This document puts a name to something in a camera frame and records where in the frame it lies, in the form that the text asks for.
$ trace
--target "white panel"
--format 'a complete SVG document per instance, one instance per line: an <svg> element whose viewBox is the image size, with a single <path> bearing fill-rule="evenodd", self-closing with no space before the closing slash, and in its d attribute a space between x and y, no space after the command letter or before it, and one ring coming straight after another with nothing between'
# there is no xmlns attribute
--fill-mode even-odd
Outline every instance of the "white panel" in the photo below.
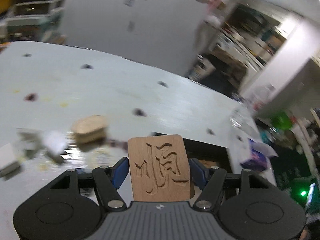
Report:
<svg viewBox="0 0 320 240"><path fill-rule="evenodd" d="M307 19L301 20L265 70L241 94L248 96L256 87L271 83L276 88L274 97L297 75L319 46L320 26Z"/></svg>
<svg viewBox="0 0 320 240"><path fill-rule="evenodd" d="M124 1L67 0L61 23L67 43L184 75L206 45L203 41L195 46L195 40L207 5L195 0L134 0L129 7ZM214 33L210 28L203 38Z"/></svg>

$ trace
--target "white table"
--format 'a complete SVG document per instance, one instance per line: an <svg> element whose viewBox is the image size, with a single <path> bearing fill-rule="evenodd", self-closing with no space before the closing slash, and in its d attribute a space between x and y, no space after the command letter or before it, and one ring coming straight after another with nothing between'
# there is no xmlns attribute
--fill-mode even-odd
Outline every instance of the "white table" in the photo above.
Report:
<svg viewBox="0 0 320 240"><path fill-rule="evenodd" d="M93 69L81 69L83 64ZM38 100L24 101L29 93L36 93ZM237 152L242 142L229 119L237 106L186 78L108 53L18 41L0 54L0 146L19 140L17 128L65 133L75 120L100 114L109 120L109 134L119 140L159 132L226 147L232 171L240 173ZM133 115L135 108L148 116ZM250 125L256 129L252 120ZM119 148L109 150L110 166L127 156ZM0 178L1 237L18 239L12 224L18 205L66 169L88 167L86 158L57 165L39 154L23 161L21 173ZM275 184L271 169L264 177ZM127 204L133 200L130 176L119 193Z"/></svg>

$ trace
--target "ribbed gray surface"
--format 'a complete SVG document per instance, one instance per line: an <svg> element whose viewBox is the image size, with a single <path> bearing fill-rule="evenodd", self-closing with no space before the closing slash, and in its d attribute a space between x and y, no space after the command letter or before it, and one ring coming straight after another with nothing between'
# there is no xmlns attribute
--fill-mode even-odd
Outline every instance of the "ribbed gray surface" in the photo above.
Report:
<svg viewBox="0 0 320 240"><path fill-rule="evenodd" d="M106 239L218 240L234 238L220 228L213 215L194 211L188 202L133 202L126 211L108 215L101 227L87 238L87 240Z"/></svg>

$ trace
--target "engraved wooden tile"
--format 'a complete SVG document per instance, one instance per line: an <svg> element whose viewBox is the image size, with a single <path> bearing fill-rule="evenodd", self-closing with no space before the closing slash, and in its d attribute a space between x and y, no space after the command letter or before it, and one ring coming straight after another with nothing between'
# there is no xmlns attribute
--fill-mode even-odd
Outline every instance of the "engraved wooden tile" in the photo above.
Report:
<svg viewBox="0 0 320 240"><path fill-rule="evenodd" d="M135 201L190 198L190 169L180 135L131 138L128 153Z"/></svg>

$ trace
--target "wooden block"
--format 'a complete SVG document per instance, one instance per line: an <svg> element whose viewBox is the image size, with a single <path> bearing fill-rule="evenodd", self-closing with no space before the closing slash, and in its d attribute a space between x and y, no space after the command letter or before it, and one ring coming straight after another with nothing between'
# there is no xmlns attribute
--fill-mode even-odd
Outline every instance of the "wooden block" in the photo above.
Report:
<svg viewBox="0 0 320 240"><path fill-rule="evenodd" d="M311 109L310 109L310 112L311 112L311 114L313 115L314 119L316 120L317 125L320 127L320 119L319 119L316 111L311 108Z"/></svg>
<svg viewBox="0 0 320 240"><path fill-rule="evenodd" d="M102 115L91 115L76 121L71 130L78 143L88 143L106 137L107 120Z"/></svg>
<svg viewBox="0 0 320 240"><path fill-rule="evenodd" d="M128 153L135 201L183 201L193 195L180 135L131 138Z"/></svg>

